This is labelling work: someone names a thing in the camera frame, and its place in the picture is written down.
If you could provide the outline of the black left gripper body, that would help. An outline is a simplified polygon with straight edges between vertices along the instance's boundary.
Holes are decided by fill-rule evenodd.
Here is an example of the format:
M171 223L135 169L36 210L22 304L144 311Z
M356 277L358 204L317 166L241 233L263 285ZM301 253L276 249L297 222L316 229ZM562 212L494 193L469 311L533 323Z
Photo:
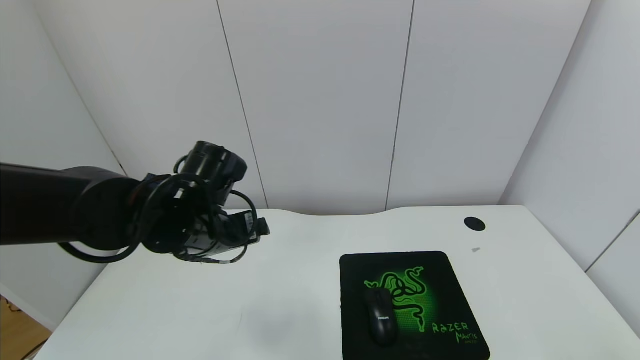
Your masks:
M256 224L250 210L222 216L214 225L211 232L208 216L196 219L190 237L184 244L188 255L221 255L256 244L261 237L261 224Z

